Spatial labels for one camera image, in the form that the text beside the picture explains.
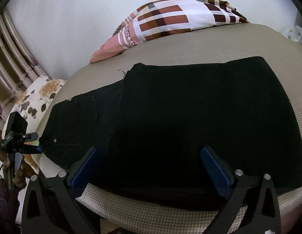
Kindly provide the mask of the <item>person's left hand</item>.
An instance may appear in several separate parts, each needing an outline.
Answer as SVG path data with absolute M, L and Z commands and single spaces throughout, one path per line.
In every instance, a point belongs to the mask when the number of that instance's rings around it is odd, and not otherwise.
M 9 160 L 3 162 L 3 174 L 4 180 L 8 182 L 8 169 L 11 165 Z M 12 178 L 12 183 L 14 184 L 14 191 L 19 192 L 26 188 L 26 174 L 25 174 L 25 162 L 22 161 L 20 168 L 15 171 L 15 176 Z

